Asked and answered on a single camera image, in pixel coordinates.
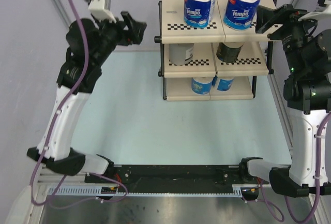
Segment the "beige three-tier shelf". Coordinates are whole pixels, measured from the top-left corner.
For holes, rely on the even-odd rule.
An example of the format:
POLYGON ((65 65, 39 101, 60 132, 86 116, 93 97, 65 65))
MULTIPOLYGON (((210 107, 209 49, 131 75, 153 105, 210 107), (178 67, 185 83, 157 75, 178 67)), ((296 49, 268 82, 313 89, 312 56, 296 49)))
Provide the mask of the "beige three-tier shelf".
POLYGON ((184 0, 159 2, 162 96, 167 101, 237 100, 256 96, 258 76, 273 72, 273 42, 255 32, 256 21, 237 31, 224 23, 228 0, 216 0, 205 28, 184 22, 184 0))

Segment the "Tempo dark blue paper roll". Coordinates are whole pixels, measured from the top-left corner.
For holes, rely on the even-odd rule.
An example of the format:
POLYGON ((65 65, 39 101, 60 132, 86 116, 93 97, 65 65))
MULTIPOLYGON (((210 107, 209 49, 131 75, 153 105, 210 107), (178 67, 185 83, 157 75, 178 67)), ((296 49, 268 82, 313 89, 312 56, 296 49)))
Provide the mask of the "Tempo dark blue paper roll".
POLYGON ((216 0, 184 0, 184 22, 195 28, 207 27, 213 18, 216 0))

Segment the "grey paper roll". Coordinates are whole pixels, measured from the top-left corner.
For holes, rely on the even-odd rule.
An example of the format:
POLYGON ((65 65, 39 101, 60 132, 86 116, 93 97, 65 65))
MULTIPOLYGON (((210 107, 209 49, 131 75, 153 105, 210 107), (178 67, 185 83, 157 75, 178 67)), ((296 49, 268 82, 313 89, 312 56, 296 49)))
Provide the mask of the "grey paper roll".
POLYGON ((193 59, 193 43, 169 44, 169 60, 174 65, 185 65, 193 59))

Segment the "dark blue paper roll front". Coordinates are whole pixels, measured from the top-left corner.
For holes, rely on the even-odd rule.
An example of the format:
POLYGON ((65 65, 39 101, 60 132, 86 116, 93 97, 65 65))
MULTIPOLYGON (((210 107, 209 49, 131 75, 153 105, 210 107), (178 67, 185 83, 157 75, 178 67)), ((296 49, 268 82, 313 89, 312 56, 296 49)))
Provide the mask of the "dark blue paper roll front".
POLYGON ((244 31, 250 28, 261 0, 228 0, 223 22, 226 26, 244 31))

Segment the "light blue paper roll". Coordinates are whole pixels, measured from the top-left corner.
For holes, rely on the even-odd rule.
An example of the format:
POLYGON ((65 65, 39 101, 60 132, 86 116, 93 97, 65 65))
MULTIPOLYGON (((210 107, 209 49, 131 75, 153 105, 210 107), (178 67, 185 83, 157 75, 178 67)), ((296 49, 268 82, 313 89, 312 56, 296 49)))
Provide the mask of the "light blue paper roll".
POLYGON ((228 91, 232 83, 234 81, 234 77, 218 77, 215 76, 212 81, 212 86, 218 91, 228 91))
POLYGON ((192 78, 191 89, 196 94, 205 95, 210 92, 212 81, 212 77, 192 78))

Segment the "dark green paper roll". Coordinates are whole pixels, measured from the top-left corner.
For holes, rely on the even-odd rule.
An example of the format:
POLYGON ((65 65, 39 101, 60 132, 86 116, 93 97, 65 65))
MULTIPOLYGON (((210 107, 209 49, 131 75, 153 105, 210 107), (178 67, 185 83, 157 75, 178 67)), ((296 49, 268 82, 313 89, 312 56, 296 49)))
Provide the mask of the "dark green paper roll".
POLYGON ((219 60, 225 63, 236 61, 244 42, 220 42, 216 51, 219 60))

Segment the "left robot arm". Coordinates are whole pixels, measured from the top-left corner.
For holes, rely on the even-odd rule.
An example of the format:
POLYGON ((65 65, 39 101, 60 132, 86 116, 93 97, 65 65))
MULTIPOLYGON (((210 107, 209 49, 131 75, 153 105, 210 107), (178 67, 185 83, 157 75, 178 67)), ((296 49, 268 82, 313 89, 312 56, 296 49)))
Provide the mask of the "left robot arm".
POLYGON ((102 182, 114 177, 113 162, 101 155, 80 153, 71 140, 81 111, 102 75, 101 67, 117 46, 139 45, 147 27, 145 22, 122 11, 122 20, 82 18, 71 23, 66 34, 69 47, 57 78, 56 100, 48 130, 27 156, 49 170, 67 176, 92 173, 102 182))

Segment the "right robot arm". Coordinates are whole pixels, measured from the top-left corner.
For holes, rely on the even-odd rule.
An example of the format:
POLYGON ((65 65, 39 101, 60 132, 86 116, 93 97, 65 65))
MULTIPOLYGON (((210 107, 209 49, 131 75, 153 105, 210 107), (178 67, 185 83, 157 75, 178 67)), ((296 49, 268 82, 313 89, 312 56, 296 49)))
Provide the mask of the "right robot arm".
POLYGON ((257 8, 257 33, 266 33, 282 42, 290 70, 283 96, 290 109, 293 128, 292 162, 277 165, 262 158, 244 159, 239 179, 251 183, 261 178, 273 191, 287 197, 329 195, 330 182, 325 172, 325 141, 330 119, 330 30, 315 35, 318 21, 326 11, 308 12, 285 4, 277 9, 257 8))

